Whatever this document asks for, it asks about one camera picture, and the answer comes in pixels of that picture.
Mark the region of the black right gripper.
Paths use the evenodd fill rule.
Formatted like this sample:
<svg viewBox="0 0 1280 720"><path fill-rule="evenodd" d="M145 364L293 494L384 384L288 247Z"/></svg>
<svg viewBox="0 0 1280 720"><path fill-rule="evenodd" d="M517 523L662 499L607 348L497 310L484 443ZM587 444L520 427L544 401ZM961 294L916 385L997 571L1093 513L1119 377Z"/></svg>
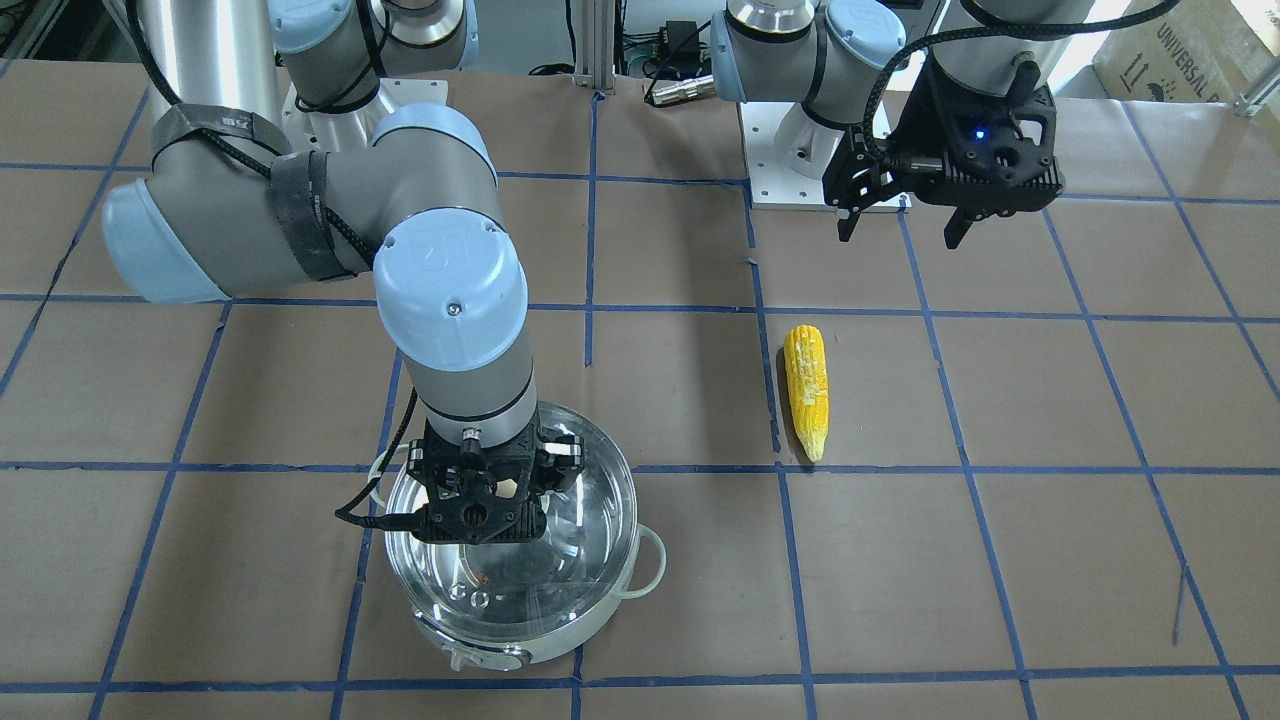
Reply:
<svg viewBox="0 0 1280 720"><path fill-rule="evenodd" d="M567 489L584 468L584 438L545 427L538 418L489 448L480 445L479 430L472 434L452 445L430 428L410 446L408 475L440 498L472 488L486 488L499 498L525 498Z"/></svg>

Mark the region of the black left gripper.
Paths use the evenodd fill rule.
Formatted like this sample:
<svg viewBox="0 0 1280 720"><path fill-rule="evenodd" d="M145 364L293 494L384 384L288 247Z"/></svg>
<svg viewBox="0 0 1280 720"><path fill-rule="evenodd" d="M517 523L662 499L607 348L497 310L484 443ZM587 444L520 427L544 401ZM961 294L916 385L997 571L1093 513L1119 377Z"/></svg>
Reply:
<svg viewBox="0 0 1280 720"><path fill-rule="evenodd" d="M847 243L863 210L900 193L914 193L929 205L948 208L943 196L942 156L947 141L941 129L896 129L877 138L863 126L849 126L823 173L827 205L836 208L838 242ZM977 222L972 208L955 208L943 228L947 250L959 249Z"/></svg>

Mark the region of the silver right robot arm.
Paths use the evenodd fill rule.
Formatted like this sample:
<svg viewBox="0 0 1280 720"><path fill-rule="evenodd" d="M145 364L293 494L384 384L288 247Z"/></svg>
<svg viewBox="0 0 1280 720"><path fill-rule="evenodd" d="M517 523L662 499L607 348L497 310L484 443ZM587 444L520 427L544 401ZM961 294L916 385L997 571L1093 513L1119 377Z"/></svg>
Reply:
<svg viewBox="0 0 1280 720"><path fill-rule="evenodd" d="M128 1L157 99L147 179L102 209L154 304L372 275L429 427L493 451L536 434L529 283L475 124L398 104L390 74L456 68L462 1Z"/></svg>

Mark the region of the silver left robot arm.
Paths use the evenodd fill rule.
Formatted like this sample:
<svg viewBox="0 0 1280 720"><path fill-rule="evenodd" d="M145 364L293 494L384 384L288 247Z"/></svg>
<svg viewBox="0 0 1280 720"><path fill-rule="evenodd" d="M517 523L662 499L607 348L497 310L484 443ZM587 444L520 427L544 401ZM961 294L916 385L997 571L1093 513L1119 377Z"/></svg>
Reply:
<svg viewBox="0 0 1280 720"><path fill-rule="evenodd" d="M1064 188L1051 67L1088 33L1088 1L950 1L910 38L878 1L730 1L710 23L717 94L787 102L785 150L823 184L841 241L900 193L978 222L1039 211Z"/></svg>

